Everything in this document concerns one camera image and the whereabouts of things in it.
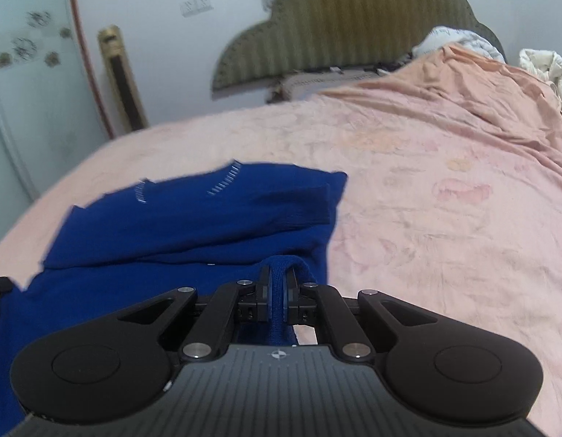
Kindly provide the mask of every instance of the bed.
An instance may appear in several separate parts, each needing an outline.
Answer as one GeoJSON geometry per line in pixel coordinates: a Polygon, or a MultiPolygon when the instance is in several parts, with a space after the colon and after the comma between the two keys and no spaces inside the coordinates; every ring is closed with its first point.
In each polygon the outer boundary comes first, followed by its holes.
{"type": "MultiPolygon", "coordinates": [[[[467,19],[480,28],[472,12],[467,19]]],[[[283,59],[252,60],[242,49],[262,29],[231,43],[215,86],[286,70],[283,59]]],[[[388,55],[368,57],[394,60],[421,34],[403,38],[388,55]]],[[[340,57],[339,48],[328,51],[340,57]]],[[[289,55],[288,63],[297,59],[289,55]]],[[[344,296],[375,288],[521,342],[544,369],[530,419],[549,437],[562,436],[559,100],[526,72],[457,46],[305,101],[114,140],[50,189],[0,242],[0,276],[27,286],[72,205],[142,178],[206,172],[232,159],[346,172],[328,247],[329,283],[344,296]]],[[[312,340],[311,330],[298,336],[312,340]]]]}

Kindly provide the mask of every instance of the upholstered headboard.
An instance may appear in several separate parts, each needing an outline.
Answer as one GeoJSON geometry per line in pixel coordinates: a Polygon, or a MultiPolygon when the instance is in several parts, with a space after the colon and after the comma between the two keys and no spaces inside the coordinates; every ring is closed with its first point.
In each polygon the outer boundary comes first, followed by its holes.
{"type": "Polygon", "coordinates": [[[470,29],[503,53],[467,0],[275,0],[268,21],[226,48],[212,87],[292,70],[391,62],[440,25],[470,29]]]}

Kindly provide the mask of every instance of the metal screw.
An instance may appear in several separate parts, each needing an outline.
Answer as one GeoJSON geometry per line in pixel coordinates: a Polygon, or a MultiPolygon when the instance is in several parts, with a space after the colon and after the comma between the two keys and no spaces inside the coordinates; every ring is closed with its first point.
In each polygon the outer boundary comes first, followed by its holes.
{"type": "Polygon", "coordinates": [[[370,347],[363,343],[349,343],[344,345],[341,350],[344,352],[344,355],[352,358],[364,358],[372,352],[370,347]]]}
{"type": "Polygon", "coordinates": [[[182,352],[184,353],[184,355],[190,358],[204,358],[210,355],[212,349],[210,346],[206,345],[205,343],[195,342],[186,345],[182,349],[182,352]]]}

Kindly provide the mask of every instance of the white bedding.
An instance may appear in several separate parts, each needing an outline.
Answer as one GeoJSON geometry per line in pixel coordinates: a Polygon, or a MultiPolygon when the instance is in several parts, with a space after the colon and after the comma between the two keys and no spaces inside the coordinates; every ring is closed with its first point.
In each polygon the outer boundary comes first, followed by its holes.
{"type": "Polygon", "coordinates": [[[445,48],[358,88],[125,136],[23,216],[0,275],[27,285],[71,205],[231,159],[348,173],[330,284],[520,341],[544,368],[530,418],[562,436],[562,118],[548,86],[445,48]]]}

